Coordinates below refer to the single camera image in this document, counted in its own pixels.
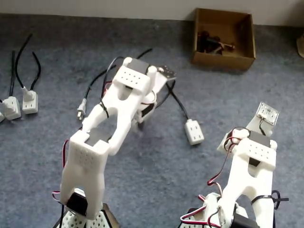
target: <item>white plastic frame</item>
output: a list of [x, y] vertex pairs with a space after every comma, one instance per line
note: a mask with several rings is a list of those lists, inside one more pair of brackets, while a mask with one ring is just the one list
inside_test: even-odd
[[124, 60], [102, 99], [109, 116], [117, 113], [117, 127], [112, 138], [108, 142], [99, 140], [94, 146], [86, 144], [90, 130], [107, 118], [102, 104], [93, 108], [90, 115], [84, 119], [82, 130], [70, 138], [67, 163], [62, 173], [60, 202], [66, 205], [75, 187], [83, 187], [88, 202], [87, 219], [94, 219], [103, 206], [107, 157], [118, 152], [131, 128], [137, 110], [144, 109], [141, 103], [151, 93], [151, 78], [155, 80], [152, 88], [153, 91], [155, 88], [155, 93], [167, 81], [154, 66], [148, 68], [147, 75], [127, 68], [131, 61], [130, 57]]
[[[271, 195], [273, 171], [276, 167], [276, 142], [271, 140], [270, 147], [245, 138], [233, 148], [228, 183], [223, 190], [222, 198], [218, 201], [223, 228], [230, 227], [234, 204], [241, 195], [248, 196], [250, 200], [260, 195]], [[260, 161], [260, 164], [254, 168], [254, 176], [250, 175], [248, 170], [250, 157]], [[272, 199], [259, 199], [252, 207], [259, 227], [272, 227], [274, 213]]]

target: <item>white power outlet box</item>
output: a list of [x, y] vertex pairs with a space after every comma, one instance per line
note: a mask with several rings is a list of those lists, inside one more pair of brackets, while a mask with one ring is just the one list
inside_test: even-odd
[[14, 120], [21, 117], [20, 105], [17, 98], [9, 96], [3, 102], [6, 105], [6, 108], [3, 110], [5, 118]]
[[0, 113], [0, 123], [5, 119], [4, 115]]
[[188, 119], [185, 124], [185, 130], [191, 145], [199, 144], [204, 141], [203, 132], [201, 131], [199, 122], [196, 120]]
[[256, 116], [263, 119], [270, 125], [275, 126], [279, 112], [269, 105], [261, 102], [257, 109]]
[[35, 91], [28, 91], [30, 95], [23, 96], [22, 111], [25, 114], [33, 114], [38, 112], [38, 95]]

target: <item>power cord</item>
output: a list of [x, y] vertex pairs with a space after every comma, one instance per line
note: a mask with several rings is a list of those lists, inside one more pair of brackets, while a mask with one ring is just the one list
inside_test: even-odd
[[185, 124], [185, 131], [186, 131], [186, 135], [188, 137], [189, 143], [191, 145], [199, 144], [199, 143], [201, 143], [204, 140], [203, 132], [201, 130], [199, 122], [197, 122], [196, 120], [192, 120], [192, 119], [189, 118], [189, 115], [188, 115], [188, 112], [187, 112], [185, 106], [182, 104], [182, 102], [180, 101], [180, 99], [174, 93], [173, 88], [175, 86], [175, 83], [176, 83], [175, 80], [173, 81], [173, 83], [172, 83], [171, 86], [168, 83], [166, 83], [166, 86], [167, 86], [167, 89], [168, 89], [168, 93], [156, 105], [155, 108], [159, 108], [168, 99], [168, 97], [171, 95], [175, 99], [175, 101], [178, 103], [178, 105], [182, 109], [185, 117], [187, 118], [187, 121], [186, 121], [186, 124]]
[[23, 88], [24, 85], [23, 85], [23, 83], [22, 83], [22, 81], [21, 81], [21, 79], [20, 79], [20, 77], [19, 77], [19, 74], [18, 74], [18, 62], [19, 62], [19, 59], [20, 59], [20, 57], [21, 57], [21, 54], [22, 54], [24, 48], [26, 47], [26, 45], [28, 44], [28, 42], [29, 42], [29, 40], [32, 38], [32, 36], [33, 36], [33, 34], [29, 34], [29, 36], [27, 37], [27, 39], [25, 40], [25, 42], [22, 44], [22, 46], [21, 46], [21, 48], [20, 48], [20, 50], [19, 50], [19, 52], [18, 52], [17, 58], [16, 58], [15, 74], [16, 74], [16, 78], [17, 78], [17, 80], [18, 80], [18, 82], [19, 82], [21, 88]]
[[37, 58], [35, 52], [32, 52], [32, 54], [33, 54], [33, 57], [34, 57], [34, 59], [35, 59], [35, 61], [36, 61], [36, 63], [37, 63], [37, 66], [38, 66], [38, 73], [37, 73], [37, 76], [36, 76], [36, 78], [34, 79], [32, 85], [30, 86], [30, 89], [31, 89], [31, 90], [34, 90], [34, 86], [35, 86], [36, 82], [38, 81], [38, 79], [40, 78], [40, 75], [41, 75], [41, 64], [40, 64], [40, 62], [39, 62], [39, 60], [38, 60], [38, 58]]
[[[33, 34], [29, 34], [29, 36], [27, 37], [27, 39], [25, 40], [25, 42], [24, 42], [23, 45], [21, 46], [21, 49], [20, 49], [20, 51], [18, 52], [18, 55], [17, 55], [17, 58], [16, 58], [16, 63], [15, 63], [15, 74], [16, 74], [16, 78], [17, 78], [17, 80], [18, 80], [18, 82], [19, 82], [21, 88], [24, 88], [24, 85], [23, 85], [23, 83], [22, 83], [22, 81], [21, 81], [21, 79], [20, 79], [20, 77], [19, 77], [19, 74], [18, 74], [18, 63], [19, 63], [19, 60], [20, 60], [20, 57], [21, 57], [21, 54], [22, 54], [24, 48], [26, 47], [26, 45], [28, 44], [28, 42], [29, 42], [29, 40], [32, 38], [32, 36], [33, 36]], [[39, 60], [38, 60], [38, 58], [37, 58], [35, 52], [32, 52], [32, 55], [33, 55], [33, 57], [34, 57], [34, 59], [35, 59], [35, 62], [36, 62], [36, 64], [37, 64], [37, 66], [38, 66], [38, 73], [37, 73], [37, 76], [36, 76], [36, 78], [34, 79], [32, 85], [31, 85], [31, 87], [30, 87], [31, 90], [34, 89], [34, 86], [35, 86], [36, 82], [38, 81], [38, 79], [40, 78], [40, 75], [41, 75], [41, 64], [40, 64], [40, 62], [39, 62]]]
[[11, 77], [10, 77], [10, 87], [9, 96], [13, 96], [15, 86], [15, 51], [11, 52]]
[[38, 95], [35, 91], [33, 91], [33, 89], [34, 89], [34, 86], [35, 86], [37, 80], [40, 78], [40, 75], [41, 75], [41, 64], [39, 63], [39, 60], [34, 52], [32, 52], [32, 54], [33, 54], [36, 64], [38, 65], [38, 73], [30, 87], [30, 90], [27, 90], [27, 88], [23, 85], [23, 83], [19, 77], [19, 74], [18, 74], [18, 63], [19, 63], [21, 54], [32, 36], [33, 36], [33, 34], [28, 35], [27, 39], [23, 43], [23, 45], [17, 55], [16, 63], [15, 63], [16, 78], [17, 78], [17, 80], [21, 86], [21, 90], [23, 92], [22, 110], [23, 110], [23, 113], [25, 113], [25, 114], [33, 114], [33, 113], [38, 112]]
[[173, 88], [175, 87], [175, 83], [176, 81], [174, 80], [172, 85], [170, 86], [168, 83], [166, 83], [166, 86], [168, 88], [168, 93], [166, 94], [166, 96], [156, 105], [156, 108], [159, 108], [167, 99], [168, 97], [171, 95], [174, 100], [179, 104], [180, 108], [182, 109], [182, 111], [184, 112], [184, 115], [187, 119], [189, 119], [188, 117], [188, 112], [185, 108], [185, 106], [182, 104], [182, 102], [180, 101], [180, 99], [176, 96], [176, 94], [173, 92]]

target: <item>black wire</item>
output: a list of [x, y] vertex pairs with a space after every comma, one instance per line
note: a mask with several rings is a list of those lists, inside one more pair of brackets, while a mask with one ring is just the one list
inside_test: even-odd
[[140, 59], [141, 57], [143, 57], [145, 54], [151, 52], [152, 50], [153, 50], [153, 48], [149, 48], [148, 50], [145, 50], [137, 57], [137, 59]]
[[102, 75], [104, 75], [105, 73], [106, 73], [106, 70], [102, 71], [99, 75], [97, 75], [95, 78], [93, 78], [93, 80], [91, 81], [89, 87], [86, 89], [86, 92], [85, 92], [85, 99], [87, 99], [87, 96], [89, 95], [89, 92], [90, 92], [90, 90], [91, 90], [91, 87], [92, 87], [92, 85], [95, 83], [95, 81], [96, 81], [97, 79], [99, 79]]
[[15, 51], [11, 52], [11, 76], [10, 76], [10, 87], [9, 96], [13, 96], [15, 86]]
[[212, 218], [213, 216], [215, 216], [216, 214], [218, 214], [218, 212], [219, 212], [219, 208], [217, 209], [216, 212], [214, 212], [213, 214], [211, 214], [210, 217], [208, 218], [208, 225], [209, 225], [210, 228], [213, 227], [213, 225], [210, 224], [210, 220], [211, 220], [211, 218]]
[[[173, 83], [172, 83], [172, 85], [171, 85], [171, 90], [173, 90], [173, 88], [175, 86], [175, 82], [176, 81], [174, 80]], [[166, 96], [156, 105], [155, 109], [158, 108], [158, 107], [160, 107], [168, 99], [169, 96], [170, 96], [170, 92], [168, 92], [166, 94]]]
[[116, 60], [118, 60], [118, 59], [121, 59], [121, 58], [124, 59], [124, 57], [122, 57], [122, 56], [117, 56], [115, 59], [113, 59], [113, 61], [110, 63], [109, 67], [107, 68], [106, 73], [105, 73], [105, 76], [104, 76], [104, 83], [103, 83], [103, 87], [102, 87], [102, 91], [101, 91], [100, 100], [103, 99], [104, 94], [105, 94], [105, 84], [106, 84], [106, 82], [107, 82], [108, 73], [109, 73], [109, 71], [110, 71], [112, 65], [114, 64], [114, 62], [115, 62]]
[[64, 210], [65, 210], [65, 206], [64, 206], [64, 205], [61, 205], [61, 217], [60, 217], [59, 228], [62, 228]]
[[169, 93], [171, 94], [171, 96], [173, 96], [173, 98], [176, 100], [176, 102], [179, 104], [180, 108], [183, 110], [185, 116], [187, 119], [189, 119], [188, 117], [188, 113], [187, 113], [187, 110], [186, 108], [184, 107], [184, 105], [181, 103], [181, 101], [179, 100], [179, 98], [175, 95], [175, 93], [173, 92], [173, 90], [171, 89], [171, 87], [169, 86], [168, 83], [166, 83], [166, 86], [169, 90]]
[[40, 75], [41, 75], [41, 64], [39, 63], [39, 60], [38, 60], [38, 58], [37, 58], [35, 52], [32, 52], [32, 54], [33, 54], [34, 59], [35, 59], [37, 65], [38, 65], [38, 73], [37, 73], [37, 76], [36, 76], [36, 78], [34, 79], [32, 85], [30, 86], [30, 89], [31, 89], [31, 90], [34, 90], [34, 86], [35, 86], [36, 82], [38, 81], [38, 79], [40, 78]]
[[262, 122], [263, 122], [263, 119], [261, 119], [261, 121], [260, 121], [260, 125], [259, 125], [259, 129], [260, 129], [260, 131], [261, 131], [261, 133], [263, 134], [263, 135], [266, 135], [265, 134], [265, 132], [264, 132], [264, 130], [262, 129]]
[[16, 64], [15, 64], [15, 74], [16, 74], [16, 78], [21, 86], [21, 88], [24, 87], [23, 83], [21, 82], [20, 80], [20, 77], [18, 75], [18, 62], [19, 62], [19, 59], [20, 59], [20, 56], [25, 48], [25, 46], [28, 44], [29, 40], [31, 39], [31, 37], [33, 36], [33, 34], [29, 34], [29, 36], [27, 37], [27, 39], [25, 40], [25, 42], [23, 43], [18, 55], [17, 55], [17, 58], [16, 58]]

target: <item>black cable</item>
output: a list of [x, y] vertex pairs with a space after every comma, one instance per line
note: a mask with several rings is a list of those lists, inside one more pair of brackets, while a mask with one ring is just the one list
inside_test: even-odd
[[[173, 81], [173, 83], [172, 83], [172, 85], [171, 85], [171, 90], [173, 90], [173, 88], [174, 88], [174, 86], [175, 86], [175, 80]], [[166, 94], [166, 96], [156, 105], [156, 107], [155, 107], [155, 109], [156, 108], [158, 108], [158, 107], [160, 107], [167, 99], [168, 99], [168, 97], [170, 96], [170, 92], [168, 92], [167, 94]]]
[[16, 78], [21, 86], [21, 88], [24, 87], [23, 83], [21, 82], [20, 80], [20, 77], [18, 75], [18, 62], [19, 62], [19, 59], [20, 59], [20, 56], [25, 48], [25, 46], [28, 44], [29, 40], [31, 39], [31, 37], [33, 36], [33, 34], [29, 34], [29, 36], [27, 37], [27, 39], [25, 40], [25, 42], [23, 43], [18, 55], [17, 55], [17, 58], [16, 58], [16, 64], [15, 64], [15, 74], [16, 74]]
[[171, 87], [168, 85], [168, 83], [166, 83], [166, 86], [169, 90], [169, 93], [171, 94], [171, 96], [173, 96], [173, 98], [176, 100], [176, 102], [179, 104], [180, 108], [183, 110], [185, 116], [187, 119], [189, 119], [188, 117], [188, 113], [186, 108], [184, 107], [184, 105], [181, 103], [181, 101], [179, 100], [179, 98], [175, 95], [175, 93], [173, 92], [173, 90], [171, 89]]
[[103, 108], [103, 110], [105, 111], [106, 117], [109, 118], [109, 117], [110, 117], [109, 112], [108, 112], [106, 106], [104, 105], [104, 102], [103, 102], [102, 99], [100, 99], [100, 103], [99, 103], [99, 104], [100, 104], [100, 106]]
[[65, 210], [65, 206], [64, 206], [64, 205], [61, 205], [61, 217], [60, 217], [59, 228], [62, 228], [64, 210]]
[[145, 50], [137, 57], [137, 59], [140, 59], [141, 57], [143, 57], [145, 54], [151, 52], [152, 50], [153, 50], [153, 48], [149, 48], [148, 50]]
[[260, 131], [261, 131], [261, 133], [263, 134], [263, 135], [266, 135], [265, 134], [265, 132], [264, 132], [264, 130], [262, 129], [262, 122], [263, 122], [263, 119], [261, 119], [261, 121], [260, 121], [260, 125], [259, 125], [259, 129], [260, 129]]
[[87, 99], [87, 96], [89, 95], [89, 92], [90, 92], [90, 90], [91, 90], [91, 87], [92, 87], [92, 85], [95, 83], [95, 81], [96, 81], [97, 79], [99, 79], [102, 75], [104, 75], [105, 73], [106, 73], [106, 70], [102, 71], [99, 75], [97, 75], [95, 78], [93, 78], [93, 80], [91, 81], [89, 87], [86, 89], [86, 92], [85, 92], [85, 99]]
[[10, 87], [9, 96], [13, 96], [15, 86], [15, 51], [11, 52], [11, 76], [10, 76]]
[[30, 86], [30, 89], [31, 89], [31, 90], [34, 90], [34, 86], [35, 86], [36, 82], [38, 81], [38, 79], [40, 78], [40, 75], [41, 75], [41, 64], [39, 63], [39, 60], [38, 60], [38, 58], [37, 58], [35, 52], [32, 52], [32, 54], [33, 54], [34, 59], [35, 59], [37, 65], [38, 65], [38, 73], [37, 73], [37, 76], [36, 76], [36, 78], [34, 79], [32, 85]]
[[107, 82], [108, 73], [109, 73], [109, 71], [110, 71], [112, 65], [114, 64], [114, 62], [117, 61], [118, 59], [124, 59], [124, 57], [122, 57], [122, 56], [117, 56], [116, 58], [114, 58], [113, 61], [110, 63], [109, 67], [108, 67], [107, 70], [106, 70], [106, 73], [105, 73], [105, 76], [104, 76], [104, 83], [103, 83], [103, 87], [102, 87], [102, 90], [101, 90], [100, 100], [103, 99], [104, 94], [105, 94], [105, 84], [106, 84], [106, 82]]

